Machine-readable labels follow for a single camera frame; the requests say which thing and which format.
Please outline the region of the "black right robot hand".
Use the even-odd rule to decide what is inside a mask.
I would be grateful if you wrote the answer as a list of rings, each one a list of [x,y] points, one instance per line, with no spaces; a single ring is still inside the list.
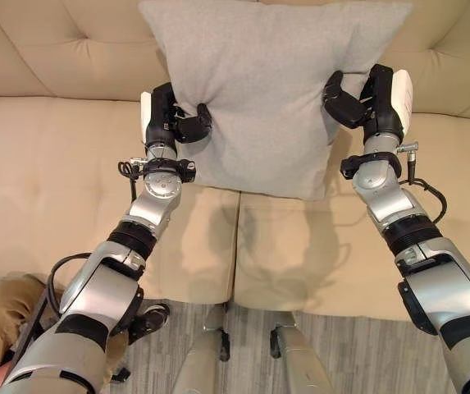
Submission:
[[[344,73],[336,71],[327,81],[322,94],[326,112],[342,126],[363,128],[364,140],[386,133],[403,142],[413,107],[413,83],[409,73],[376,64],[359,98],[342,89],[343,78]]]

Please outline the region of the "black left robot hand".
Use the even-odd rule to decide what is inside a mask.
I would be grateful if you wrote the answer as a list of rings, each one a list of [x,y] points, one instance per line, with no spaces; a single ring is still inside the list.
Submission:
[[[191,144],[212,132],[212,117],[205,103],[195,116],[186,115],[176,101],[171,82],[140,95],[142,141],[146,148],[162,144],[176,150],[176,144]]]

